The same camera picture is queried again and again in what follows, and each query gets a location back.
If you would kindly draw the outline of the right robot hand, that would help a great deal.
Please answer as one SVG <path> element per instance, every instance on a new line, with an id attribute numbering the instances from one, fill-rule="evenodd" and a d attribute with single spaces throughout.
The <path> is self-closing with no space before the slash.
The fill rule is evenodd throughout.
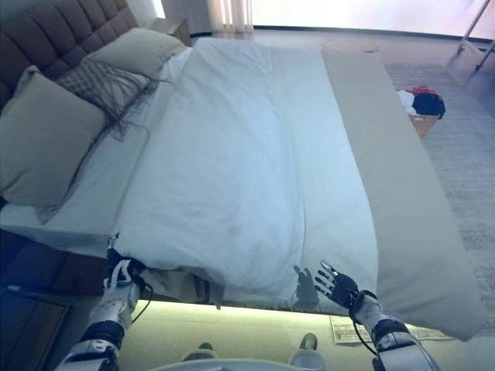
<path id="1" fill-rule="evenodd" d="M 350 309 L 358 295 L 356 282 L 322 260 L 314 277 L 314 288 L 342 308 Z"/>

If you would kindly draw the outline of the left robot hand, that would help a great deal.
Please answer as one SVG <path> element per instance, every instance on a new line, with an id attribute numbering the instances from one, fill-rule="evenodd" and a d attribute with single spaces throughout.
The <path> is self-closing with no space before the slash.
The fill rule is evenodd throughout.
<path id="1" fill-rule="evenodd" d="M 119 284 L 134 283 L 140 291 L 145 289 L 145 280 L 141 273 L 145 265 L 140 261 L 121 256 L 115 249 L 107 251 L 108 275 L 104 279 L 104 288 L 116 288 Z"/>

